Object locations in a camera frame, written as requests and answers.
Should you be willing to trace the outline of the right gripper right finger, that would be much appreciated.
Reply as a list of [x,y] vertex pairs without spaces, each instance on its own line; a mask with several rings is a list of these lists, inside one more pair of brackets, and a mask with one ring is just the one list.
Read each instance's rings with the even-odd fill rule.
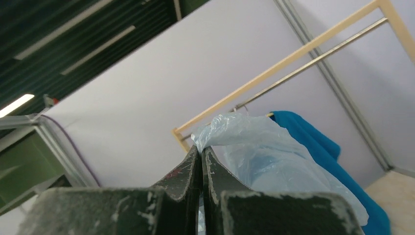
[[239,181],[212,148],[201,154],[208,235],[361,235],[351,206],[328,192],[259,192]]

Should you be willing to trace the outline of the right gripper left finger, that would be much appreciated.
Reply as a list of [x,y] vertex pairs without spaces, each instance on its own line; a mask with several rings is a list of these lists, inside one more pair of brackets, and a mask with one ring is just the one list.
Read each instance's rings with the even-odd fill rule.
[[195,235],[201,162],[184,160],[147,188],[50,188],[34,202],[20,235]]

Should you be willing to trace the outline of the light blue plastic trash bag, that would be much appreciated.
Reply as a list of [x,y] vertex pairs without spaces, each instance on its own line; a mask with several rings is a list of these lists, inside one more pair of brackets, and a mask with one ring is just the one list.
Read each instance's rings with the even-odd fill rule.
[[248,188],[259,192],[328,192],[351,206],[359,226],[369,215],[357,197],[318,165],[307,148],[270,118],[239,113],[215,116],[194,131],[199,153],[210,147],[218,161]]

